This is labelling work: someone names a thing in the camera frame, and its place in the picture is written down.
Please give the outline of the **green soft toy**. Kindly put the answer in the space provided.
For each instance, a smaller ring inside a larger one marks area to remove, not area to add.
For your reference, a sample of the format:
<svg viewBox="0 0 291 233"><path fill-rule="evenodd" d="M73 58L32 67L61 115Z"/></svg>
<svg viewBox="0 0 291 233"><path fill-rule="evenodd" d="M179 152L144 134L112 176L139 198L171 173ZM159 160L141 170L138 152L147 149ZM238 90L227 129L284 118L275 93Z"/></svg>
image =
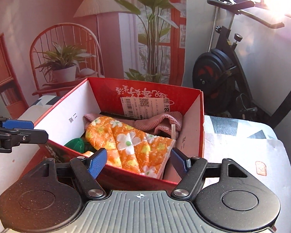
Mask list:
<svg viewBox="0 0 291 233"><path fill-rule="evenodd" d="M95 149L92 147L92 145L83 138L73 138L64 146L81 154L84 154L87 151L95 152Z"/></svg>

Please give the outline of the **patterned table cloth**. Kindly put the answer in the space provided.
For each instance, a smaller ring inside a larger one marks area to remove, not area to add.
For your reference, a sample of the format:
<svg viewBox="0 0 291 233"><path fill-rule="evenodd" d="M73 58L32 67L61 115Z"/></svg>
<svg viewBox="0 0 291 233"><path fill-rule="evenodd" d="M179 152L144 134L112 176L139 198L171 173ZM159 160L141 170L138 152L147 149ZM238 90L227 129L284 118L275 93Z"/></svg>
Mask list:
<svg viewBox="0 0 291 233"><path fill-rule="evenodd" d="M284 144L275 138L267 125L232 119L201 117L201 98L189 106L183 119L181 137L186 138L183 150L189 155L198 152L197 142L204 133L204 156L212 163L232 158L279 198L281 210L275 223L277 232L291 232L291 164ZM23 120L41 120L49 136L61 143L80 132L72 114L82 116L101 110L93 93L73 92L54 105L31 106ZM49 155L48 150L30 144L15 147L9 154L0 153L0 195L26 171ZM0 232L3 226L0 221Z"/></svg>

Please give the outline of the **black exercise bike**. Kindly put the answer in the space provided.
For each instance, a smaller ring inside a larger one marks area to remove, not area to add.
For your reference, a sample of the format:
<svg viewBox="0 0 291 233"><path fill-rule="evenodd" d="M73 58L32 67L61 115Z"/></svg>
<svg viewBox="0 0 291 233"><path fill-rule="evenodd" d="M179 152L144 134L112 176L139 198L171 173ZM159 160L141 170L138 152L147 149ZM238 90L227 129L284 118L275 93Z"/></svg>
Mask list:
<svg viewBox="0 0 291 233"><path fill-rule="evenodd" d="M194 63L192 82L195 89L203 92L204 111L207 115L223 116L261 122L275 128L291 111L291 91L274 114L269 115L254 101L244 70L236 54L238 42L243 37L235 33L234 42L229 36L235 15L242 14L272 30L285 27L283 22L270 24L262 18L247 12L255 6L250 0L207 0L216 7L209 50L201 54ZM231 12L228 27L216 26L219 8ZM212 48L214 32L219 34L215 48Z"/></svg>

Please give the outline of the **printed living room backdrop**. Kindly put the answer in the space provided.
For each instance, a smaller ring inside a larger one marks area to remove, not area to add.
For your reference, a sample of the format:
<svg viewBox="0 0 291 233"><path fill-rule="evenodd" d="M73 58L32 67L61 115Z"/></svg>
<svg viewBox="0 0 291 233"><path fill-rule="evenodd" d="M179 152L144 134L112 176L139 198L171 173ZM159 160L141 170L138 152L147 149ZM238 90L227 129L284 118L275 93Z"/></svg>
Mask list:
<svg viewBox="0 0 291 233"><path fill-rule="evenodd" d="M85 78L181 85L187 0L0 0L0 115Z"/></svg>

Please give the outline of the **orange floral oven mitt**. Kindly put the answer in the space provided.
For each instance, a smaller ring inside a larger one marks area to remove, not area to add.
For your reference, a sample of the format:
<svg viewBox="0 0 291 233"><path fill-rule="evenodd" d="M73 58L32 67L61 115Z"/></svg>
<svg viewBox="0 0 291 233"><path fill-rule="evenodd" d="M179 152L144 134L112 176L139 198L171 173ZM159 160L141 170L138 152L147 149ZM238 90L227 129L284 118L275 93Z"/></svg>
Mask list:
<svg viewBox="0 0 291 233"><path fill-rule="evenodd" d="M104 115L85 115L89 123L85 138L90 145L107 151L107 165L160 179L176 141L134 128Z"/></svg>

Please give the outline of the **pink knitted cloth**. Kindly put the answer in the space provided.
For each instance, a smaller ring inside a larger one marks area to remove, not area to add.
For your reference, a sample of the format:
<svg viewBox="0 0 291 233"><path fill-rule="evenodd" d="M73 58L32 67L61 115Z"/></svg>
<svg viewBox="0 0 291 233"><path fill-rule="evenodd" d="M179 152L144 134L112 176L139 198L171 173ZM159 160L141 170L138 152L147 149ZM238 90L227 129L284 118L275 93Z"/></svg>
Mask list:
<svg viewBox="0 0 291 233"><path fill-rule="evenodd" d="M141 120L114 119L109 116L107 119L107 124L111 124L112 128L128 126L128 129L136 128L153 135L165 133L177 139L182 129L183 115L178 111L172 111Z"/></svg>

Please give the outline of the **red strawberry cardboard box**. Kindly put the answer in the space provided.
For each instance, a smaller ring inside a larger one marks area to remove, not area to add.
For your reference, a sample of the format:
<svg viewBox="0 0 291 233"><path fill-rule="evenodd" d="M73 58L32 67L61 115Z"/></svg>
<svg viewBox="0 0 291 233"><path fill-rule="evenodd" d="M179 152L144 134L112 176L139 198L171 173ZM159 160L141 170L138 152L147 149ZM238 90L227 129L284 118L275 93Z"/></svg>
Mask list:
<svg viewBox="0 0 291 233"><path fill-rule="evenodd" d="M87 78L58 101L48 104L48 110L36 121L36 129L49 135L28 162L30 171L44 158L52 157L64 163L79 156L66 147L73 138L83 135L86 115L101 114L123 119L151 122L161 114L182 115L177 129L176 148L188 156L203 156L204 109L203 94L199 90L141 81L112 78Z"/></svg>

